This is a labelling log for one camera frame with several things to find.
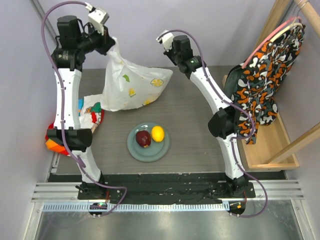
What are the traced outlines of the white plastic bag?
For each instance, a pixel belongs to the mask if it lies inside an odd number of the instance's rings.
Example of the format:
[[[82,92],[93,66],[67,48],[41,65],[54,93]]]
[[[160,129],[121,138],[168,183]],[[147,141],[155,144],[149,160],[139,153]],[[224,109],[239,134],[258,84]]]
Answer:
[[[117,38],[108,51],[104,88],[100,104],[111,112],[133,110],[156,101],[168,85],[173,71],[137,65],[123,58]]]

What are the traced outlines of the colourful rainbow cartoon cloth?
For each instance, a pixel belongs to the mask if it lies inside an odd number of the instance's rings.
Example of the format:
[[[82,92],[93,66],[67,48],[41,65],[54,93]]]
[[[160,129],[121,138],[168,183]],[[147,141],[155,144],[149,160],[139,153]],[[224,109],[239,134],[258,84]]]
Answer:
[[[78,100],[78,117],[82,129],[91,129],[93,133],[104,119],[104,110],[101,108],[102,94],[87,95]],[[48,150],[69,157],[69,153],[61,144],[56,143],[45,135],[45,145]]]

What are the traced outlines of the yellow fake lemon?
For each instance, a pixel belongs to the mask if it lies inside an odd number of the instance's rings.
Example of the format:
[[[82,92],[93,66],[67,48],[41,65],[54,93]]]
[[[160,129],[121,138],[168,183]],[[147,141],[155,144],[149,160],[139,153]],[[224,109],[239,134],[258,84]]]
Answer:
[[[151,129],[151,137],[152,139],[160,143],[164,140],[165,138],[165,130],[162,126],[156,125]]]

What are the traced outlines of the grey-blue round plate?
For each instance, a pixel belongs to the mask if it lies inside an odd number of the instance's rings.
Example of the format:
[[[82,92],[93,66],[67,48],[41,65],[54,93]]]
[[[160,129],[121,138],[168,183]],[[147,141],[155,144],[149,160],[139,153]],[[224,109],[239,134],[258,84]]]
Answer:
[[[153,122],[140,123],[127,137],[127,149],[132,157],[144,163],[155,162],[168,152],[171,139],[168,131]]]

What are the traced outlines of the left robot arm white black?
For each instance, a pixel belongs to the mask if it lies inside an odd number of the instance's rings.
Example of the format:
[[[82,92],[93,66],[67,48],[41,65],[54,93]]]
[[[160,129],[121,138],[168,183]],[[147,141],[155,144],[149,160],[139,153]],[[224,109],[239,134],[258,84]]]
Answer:
[[[100,200],[107,194],[104,175],[97,167],[91,144],[93,133],[82,128],[79,118],[79,87],[86,54],[93,51],[106,55],[116,42],[109,36],[107,27],[98,32],[91,23],[88,31],[74,15],[57,20],[58,44],[51,55],[57,86],[57,107],[53,128],[47,130],[50,140],[64,147],[81,172],[77,186],[81,199]]]

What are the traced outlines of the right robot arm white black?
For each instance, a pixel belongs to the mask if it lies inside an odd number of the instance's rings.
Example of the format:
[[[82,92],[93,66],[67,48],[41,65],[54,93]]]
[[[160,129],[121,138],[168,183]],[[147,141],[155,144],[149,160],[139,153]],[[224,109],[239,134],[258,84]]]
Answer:
[[[187,35],[167,33],[158,42],[164,46],[164,54],[181,73],[200,90],[208,102],[213,116],[208,122],[209,132],[217,139],[225,166],[225,192],[233,198],[245,191],[249,184],[240,162],[237,143],[236,117],[240,111],[223,93],[210,74],[201,55],[194,55]]]

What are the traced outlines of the red fake apple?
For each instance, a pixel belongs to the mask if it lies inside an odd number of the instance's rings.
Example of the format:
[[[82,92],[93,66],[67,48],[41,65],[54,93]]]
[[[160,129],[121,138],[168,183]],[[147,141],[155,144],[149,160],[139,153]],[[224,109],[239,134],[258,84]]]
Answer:
[[[141,130],[135,134],[135,140],[140,147],[147,148],[151,144],[151,135],[147,130]]]

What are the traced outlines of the orange black patterned garment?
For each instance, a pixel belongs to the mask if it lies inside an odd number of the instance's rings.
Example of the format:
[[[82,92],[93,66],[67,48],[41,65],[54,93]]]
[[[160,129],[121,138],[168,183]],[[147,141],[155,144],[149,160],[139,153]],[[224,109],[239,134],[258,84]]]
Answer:
[[[259,126],[269,126],[278,116],[275,95],[293,67],[303,44],[305,25],[294,27],[274,42],[266,41],[246,68],[243,63],[227,75],[224,92],[242,108],[236,132],[248,145],[257,141]]]

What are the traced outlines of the pink clothes hanger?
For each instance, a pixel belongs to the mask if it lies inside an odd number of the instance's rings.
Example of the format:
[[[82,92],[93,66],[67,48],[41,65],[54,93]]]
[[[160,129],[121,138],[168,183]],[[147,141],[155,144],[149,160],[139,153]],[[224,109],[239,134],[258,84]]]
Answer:
[[[265,42],[269,41],[272,37],[274,37],[276,34],[278,34],[284,27],[288,26],[291,22],[294,22],[298,20],[298,22],[301,22],[301,17],[290,17],[288,20],[283,22],[281,25],[279,25],[275,30],[273,30],[257,47],[253,50],[253,52],[250,54],[250,56],[246,59],[246,61],[242,64],[241,68],[244,69],[246,66],[250,63],[252,57],[254,54],[264,45]]]

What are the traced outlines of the cream clothes hanger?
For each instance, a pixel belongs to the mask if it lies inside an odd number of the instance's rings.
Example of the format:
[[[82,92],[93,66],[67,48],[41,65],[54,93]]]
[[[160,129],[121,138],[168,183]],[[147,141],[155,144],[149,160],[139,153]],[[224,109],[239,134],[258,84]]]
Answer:
[[[271,42],[274,42],[276,39],[278,39],[282,34],[284,34],[286,31],[294,28],[294,27],[298,27],[298,28],[303,28],[303,24],[300,22],[295,22],[295,23],[291,23],[288,26],[286,26],[285,28],[283,28],[282,30],[280,30],[278,33],[276,33],[271,39]]]

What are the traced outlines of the wooden clothes rack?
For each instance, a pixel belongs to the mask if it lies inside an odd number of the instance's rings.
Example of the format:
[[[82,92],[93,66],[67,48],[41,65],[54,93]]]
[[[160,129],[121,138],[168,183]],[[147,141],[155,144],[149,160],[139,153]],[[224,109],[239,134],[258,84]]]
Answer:
[[[263,26],[254,48],[267,38],[284,16],[291,0],[276,0]],[[320,37],[320,16],[309,0],[293,0]],[[256,144],[246,144],[238,140],[238,150],[242,164],[249,171],[280,171],[299,167],[295,153],[320,138],[320,122],[303,133],[293,142],[290,141],[280,114],[269,126],[261,126]]]

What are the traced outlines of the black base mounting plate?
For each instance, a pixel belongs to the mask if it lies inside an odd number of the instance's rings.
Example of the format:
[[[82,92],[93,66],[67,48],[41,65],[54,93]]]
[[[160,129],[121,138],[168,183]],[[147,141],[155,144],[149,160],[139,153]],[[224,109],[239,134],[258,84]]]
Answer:
[[[256,197],[251,182],[243,189],[231,191],[223,173],[109,174],[103,179],[110,189],[81,183],[76,185],[78,199],[104,199],[127,205],[191,205]]]

